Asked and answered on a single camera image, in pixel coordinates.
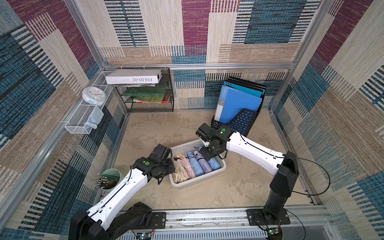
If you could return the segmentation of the pink umbrella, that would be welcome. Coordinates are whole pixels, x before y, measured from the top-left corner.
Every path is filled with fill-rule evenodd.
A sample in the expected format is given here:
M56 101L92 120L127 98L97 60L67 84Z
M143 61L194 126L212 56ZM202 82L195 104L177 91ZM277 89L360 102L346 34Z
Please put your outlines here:
M191 165L189 159L187 159L184 155L181 155L181 161L182 161L183 167L185 168L185 170L187 171L187 173L189 175L189 178L190 179L195 178L196 174L195 174L194 169L192 168L192 165Z

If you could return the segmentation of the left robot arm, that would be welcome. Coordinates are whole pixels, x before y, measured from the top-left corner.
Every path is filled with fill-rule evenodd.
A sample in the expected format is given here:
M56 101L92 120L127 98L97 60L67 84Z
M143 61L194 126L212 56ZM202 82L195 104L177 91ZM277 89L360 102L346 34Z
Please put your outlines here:
M151 179L160 184L174 171L172 150L157 145L147 158L137 159L129 173L102 200L86 212L77 211L73 215L69 239L115 240L131 230L154 228L153 210L142 202L123 214L119 212Z

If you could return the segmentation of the white plastic storage box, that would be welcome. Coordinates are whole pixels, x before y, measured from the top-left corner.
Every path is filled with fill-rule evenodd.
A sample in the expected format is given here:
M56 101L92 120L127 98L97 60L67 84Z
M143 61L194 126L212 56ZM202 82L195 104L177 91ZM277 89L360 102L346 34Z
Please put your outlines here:
M176 171L170 176L173 187L190 187L226 169L226 162L219 157L206 159L201 153L203 146L202 141L195 140L171 148L176 164Z

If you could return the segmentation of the light blue umbrella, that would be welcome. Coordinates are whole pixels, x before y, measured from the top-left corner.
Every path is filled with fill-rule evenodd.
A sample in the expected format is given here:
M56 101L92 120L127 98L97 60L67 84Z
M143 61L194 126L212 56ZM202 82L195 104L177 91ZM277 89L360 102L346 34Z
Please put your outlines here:
M202 176L204 174L204 171L203 171L202 167L200 166L198 160L195 158L192 151L188 151L187 155L189 157L189 161L192 165L192 168L195 171L196 176L197 177Z

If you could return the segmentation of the beige umbrella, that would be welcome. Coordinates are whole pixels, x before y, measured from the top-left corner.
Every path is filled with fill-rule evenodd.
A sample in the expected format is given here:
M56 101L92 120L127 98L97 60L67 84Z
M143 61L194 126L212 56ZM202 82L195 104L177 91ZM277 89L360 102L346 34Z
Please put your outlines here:
M183 155L178 154L174 157L173 160L175 171L172 173L173 180L176 184L185 182L190 179L190 176L186 170L186 168L183 166Z

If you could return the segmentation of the lavender umbrella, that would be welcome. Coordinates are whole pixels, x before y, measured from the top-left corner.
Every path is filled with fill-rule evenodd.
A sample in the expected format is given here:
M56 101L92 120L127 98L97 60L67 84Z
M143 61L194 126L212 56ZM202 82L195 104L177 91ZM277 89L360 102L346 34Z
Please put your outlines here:
M205 174L213 171L210 164L207 162L205 157L198 150L194 151L194 156L198 160L198 162L199 162L200 166L202 167Z

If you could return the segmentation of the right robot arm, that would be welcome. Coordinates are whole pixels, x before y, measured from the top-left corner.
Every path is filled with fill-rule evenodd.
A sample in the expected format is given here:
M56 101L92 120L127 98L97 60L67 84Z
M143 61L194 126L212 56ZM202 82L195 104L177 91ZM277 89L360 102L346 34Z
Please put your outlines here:
M216 130L207 124L202 124L196 131L196 135L204 143L201 152L207 159L219 157L223 152L234 152L273 175L262 218L265 223L276 224L280 220L285 203L292 195L299 176L296 155L292 152L283 154L270 150L225 125Z

